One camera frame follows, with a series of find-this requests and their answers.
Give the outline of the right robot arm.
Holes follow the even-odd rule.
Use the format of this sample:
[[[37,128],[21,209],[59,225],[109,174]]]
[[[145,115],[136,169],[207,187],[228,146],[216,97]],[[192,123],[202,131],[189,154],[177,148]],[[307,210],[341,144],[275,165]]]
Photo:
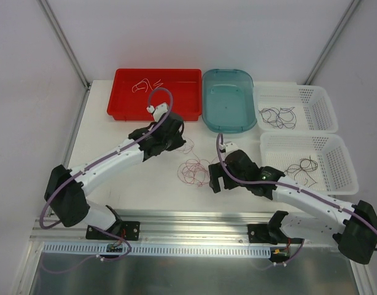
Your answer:
[[[368,202],[351,203],[315,193],[273,167],[258,167],[240,149],[218,147],[216,151],[219,162],[209,166],[209,186],[214,193],[243,187],[257,197],[302,212],[276,211],[266,226],[270,243],[286,238],[320,242],[364,265],[377,252],[377,215]]]

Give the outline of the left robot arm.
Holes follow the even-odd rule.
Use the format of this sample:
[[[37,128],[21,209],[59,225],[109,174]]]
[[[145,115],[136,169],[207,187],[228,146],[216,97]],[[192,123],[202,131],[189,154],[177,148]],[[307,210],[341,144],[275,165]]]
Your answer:
[[[143,163],[164,151],[185,144],[184,120],[175,113],[163,114],[144,128],[134,130],[115,149],[75,168],[55,167],[44,195],[58,223],[73,227],[85,223],[103,239],[121,239],[126,223],[109,205],[89,201],[88,196],[111,176]]]

